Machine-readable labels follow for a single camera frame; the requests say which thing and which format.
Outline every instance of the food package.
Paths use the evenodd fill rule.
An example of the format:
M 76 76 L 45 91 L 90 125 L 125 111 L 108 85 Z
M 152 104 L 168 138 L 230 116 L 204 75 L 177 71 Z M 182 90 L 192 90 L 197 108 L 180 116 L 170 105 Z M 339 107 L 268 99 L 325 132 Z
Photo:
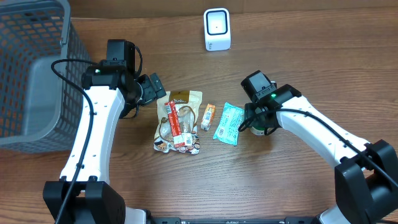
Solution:
M 201 119 L 200 128 L 205 131 L 210 129 L 211 122 L 214 119 L 214 115 L 216 114 L 216 106 L 207 104 L 205 109 L 205 114 L 203 114 L 203 118 Z
M 198 154 L 200 143 L 198 137 L 198 114 L 202 100 L 202 92 L 200 91 L 167 91 L 166 95 L 157 100 L 157 117 L 159 124 L 155 133 L 154 149 L 168 153 L 170 150 L 186 152 L 190 154 Z M 168 111 L 174 106 L 178 116 L 178 124 L 181 135 L 184 138 L 184 144 L 178 146 L 174 144 L 174 133 L 170 125 Z
M 175 109 L 174 101 L 167 102 L 164 105 L 166 106 L 167 116 L 169 117 L 174 148 L 192 146 L 192 134 L 181 132 L 180 122 L 178 121 L 178 114 L 177 110 Z
M 243 122 L 244 110 L 225 103 L 220 124 L 214 133 L 213 139 L 236 146 L 238 144 L 238 128 Z

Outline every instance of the small white speaker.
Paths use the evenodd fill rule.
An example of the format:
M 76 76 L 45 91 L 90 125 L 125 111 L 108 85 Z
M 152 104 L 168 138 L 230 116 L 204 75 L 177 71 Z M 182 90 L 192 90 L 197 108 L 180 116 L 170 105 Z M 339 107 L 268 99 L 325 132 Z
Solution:
M 227 9 L 206 10 L 203 22 L 205 24 L 206 50 L 228 50 L 231 48 L 231 26 Z

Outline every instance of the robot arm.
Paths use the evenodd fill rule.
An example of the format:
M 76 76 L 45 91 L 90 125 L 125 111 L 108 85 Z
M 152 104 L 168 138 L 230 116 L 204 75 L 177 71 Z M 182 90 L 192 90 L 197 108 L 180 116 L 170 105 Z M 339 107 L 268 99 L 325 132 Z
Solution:
M 345 131 L 295 88 L 277 88 L 260 71 L 241 85 L 252 103 L 245 105 L 245 121 L 239 129 L 273 128 L 270 134 L 276 128 L 284 128 L 306 142 L 335 170 L 337 205 L 320 214 L 318 222 L 375 223 L 398 208 L 398 158 L 392 146 L 383 140 L 370 144 Z M 374 174 L 365 178 L 364 169 L 374 169 Z
M 285 103 L 282 103 L 281 108 L 310 112 L 329 124 L 329 126 L 349 140 L 352 145 L 360 151 L 364 151 L 366 149 L 365 144 L 369 143 L 367 140 L 356 137 L 355 135 L 345 131 L 332 120 L 321 114 L 304 96 L 293 97 Z M 307 143 L 322 158 L 324 158 L 324 160 L 326 160 L 332 169 L 340 164 L 341 158 L 352 158 L 357 155 L 356 152 L 348 148 L 333 133 L 324 127 L 324 125 L 311 117 L 293 112 L 277 112 L 276 116 L 281 128 L 290 131 Z
M 60 180 L 46 182 L 43 190 L 43 199 L 56 223 L 146 224 L 149 214 L 126 207 L 122 196 L 109 186 L 109 158 L 118 119 L 166 95 L 155 73 L 149 78 L 135 71 L 135 50 L 142 64 L 141 53 L 133 43 L 109 40 L 107 60 L 89 66 L 82 76 L 82 86 L 93 111 L 85 98 L 75 143 Z M 53 65 L 68 60 L 81 61 L 66 59 Z M 90 140 L 78 170 L 93 114 Z M 77 197 L 81 192 L 85 196 Z
M 77 181 L 87 181 L 92 178 L 109 184 L 109 158 L 116 124 L 124 108 L 124 97 L 119 89 L 110 90 L 108 86 L 93 86 L 86 90 L 86 93 L 93 102 L 96 115 L 83 160 L 84 168 L 80 170 Z M 76 164 L 83 149 L 89 119 L 90 108 L 87 100 L 84 99 L 75 143 L 69 160 L 61 172 L 60 179 L 72 181 Z

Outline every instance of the light blue packet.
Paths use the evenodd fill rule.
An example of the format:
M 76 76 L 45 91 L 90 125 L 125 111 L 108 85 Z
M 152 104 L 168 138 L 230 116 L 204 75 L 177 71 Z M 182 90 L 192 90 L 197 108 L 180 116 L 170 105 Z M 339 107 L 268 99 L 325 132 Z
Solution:
M 214 133 L 213 139 L 236 146 L 238 144 L 238 128 L 243 122 L 244 110 L 225 103 L 220 124 Z

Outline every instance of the mesh basket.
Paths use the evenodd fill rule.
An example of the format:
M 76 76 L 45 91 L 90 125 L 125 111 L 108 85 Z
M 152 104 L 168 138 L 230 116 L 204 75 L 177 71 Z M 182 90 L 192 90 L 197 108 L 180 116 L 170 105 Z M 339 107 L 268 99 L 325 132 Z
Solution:
M 0 147 L 22 152 L 71 149 L 82 95 L 50 68 L 61 58 L 90 57 L 64 1 L 0 0 Z M 56 69 L 80 83 L 88 65 Z

